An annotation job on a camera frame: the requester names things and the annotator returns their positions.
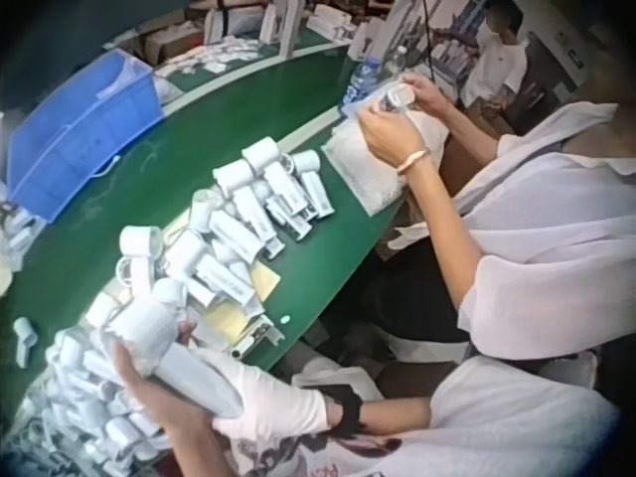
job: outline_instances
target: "hand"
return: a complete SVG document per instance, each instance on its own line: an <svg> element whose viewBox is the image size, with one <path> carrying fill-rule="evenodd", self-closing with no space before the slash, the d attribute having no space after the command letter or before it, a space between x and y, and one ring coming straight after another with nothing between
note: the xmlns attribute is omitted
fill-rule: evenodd
<svg viewBox="0 0 636 477"><path fill-rule="evenodd" d="M408 73L403 76L402 81L413 88L415 102L422 111L444 121L444 117L453 108L453 104L430 79Z"/></svg>
<svg viewBox="0 0 636 477"><path fill-rule="evenodd" d="M380 111L374 106L359 110L358 121L369 151L390 166L398 167L412 153L426 147L405 114Z"/></svg>
<svg viewBox="0 0 636 477"><path fill-rule="evenodd" d="M150 417L163 427L166 434L192 432L202 427L210 428L210 417L201 408L144 380L135 370L128 350L121 343L115 343L112 347L112 362L128 392L143 405Z"/></svg>
<svg viewBox="0 0 636 477"><path fill-rule="evenodd" d="M327 409L318 391L295 388L253 366L212 350L195 352L237 390L243 413L236 419L215 418L212 426L229 438L258 441L327 430Z"/></svg>

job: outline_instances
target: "blue crate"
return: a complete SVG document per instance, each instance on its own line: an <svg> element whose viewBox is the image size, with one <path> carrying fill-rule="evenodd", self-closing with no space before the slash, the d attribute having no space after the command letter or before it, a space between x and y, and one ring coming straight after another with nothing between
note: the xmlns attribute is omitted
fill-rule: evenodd
<svg viewBox="0 0 636 477"><path fill-rule="evenodd" d="M52 223L117 152L163 118L152 69L102 55L44 100L9 143L9 200Z"/></svg>

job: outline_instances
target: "plastic bag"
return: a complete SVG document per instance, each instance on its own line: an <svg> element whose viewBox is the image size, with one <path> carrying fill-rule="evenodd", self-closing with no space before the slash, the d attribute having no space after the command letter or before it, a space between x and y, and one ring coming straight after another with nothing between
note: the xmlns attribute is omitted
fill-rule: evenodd
<svg viewBox="0 0 636 477"><path fill-rule="evenodd" d="M424 112L408 111L406 115L430 149L435 167L439 168L448 129ZM370 217L401 194L404 178L369 152L357 119L346 119L336 126L323 151Z"/></svg>

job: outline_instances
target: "worker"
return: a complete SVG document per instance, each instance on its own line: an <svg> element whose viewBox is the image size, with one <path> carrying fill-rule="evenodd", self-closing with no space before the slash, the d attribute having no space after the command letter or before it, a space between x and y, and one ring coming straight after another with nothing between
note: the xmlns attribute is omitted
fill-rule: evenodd
<svg viewBox="0 0 636 477"><path fill-rule="evenodd" d="M457 40L471 57L478 58L461 90L460 107L469 108L482 98L484 108L494 114L515 99L528 68L525 48L517 42L522 19L523 14L511 0L496 0L486 13L486 28L482 27L475 38L452 30L435 33L437 41Z"/></svg>
<svg viewBox="0 0 636 477"><path fill-rule="evenodd" d="M574 475L617 422L594 391L484 357L462 364L431 398L362 403L349 387L300 389L223 353L197 354L238 391L241 416L211 418L141 378L123 345L113 348L127 390L164 429L185 477ZM304 368L314 382L360 373L324 357ZM368 380L357 393L377 392Z"/></svg>
<svg viewBox="0 0 636 477"><path fill-rule="evenodd" d="M370 151L405 177L426 220L400 230L390 247L403 251L368 289L367 313L391 336L542 360L636 331L636 69L631 31L603 31L594 102L523 137L493 139L428 79L405 77L482 167L452 199L404 115L359 113Z"/></svg>

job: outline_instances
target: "green workbench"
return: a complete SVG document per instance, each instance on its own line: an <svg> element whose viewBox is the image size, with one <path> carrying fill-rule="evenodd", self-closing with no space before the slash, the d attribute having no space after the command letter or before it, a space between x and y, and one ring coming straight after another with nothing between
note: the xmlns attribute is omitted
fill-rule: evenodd
<svg viewBox="0 0 636 477"><path fill-rule="evenodd" d="M44 350L57 331L74 325L112 277L118 235L130 224L167 226L186 209L192 193L212 183L214 167L239 158L265 136L280 140L335 105L355 64L344 49L309 55L239 79L180 109L123 151L121 162L93 180L48 227L14 276L0 303L0 383L4 418L12 416L28 384L45 366ZM300 149L323 144L329 128ZM321 176L336 213L301 243L281 235L287 248L269 263L282 277L265 307L280 326L278 347L258 346L248 357L273 365L347 281L393 210L369 219L327 160ZM11 324L27 316L40 335L30 367L15 365Z"/></svg>

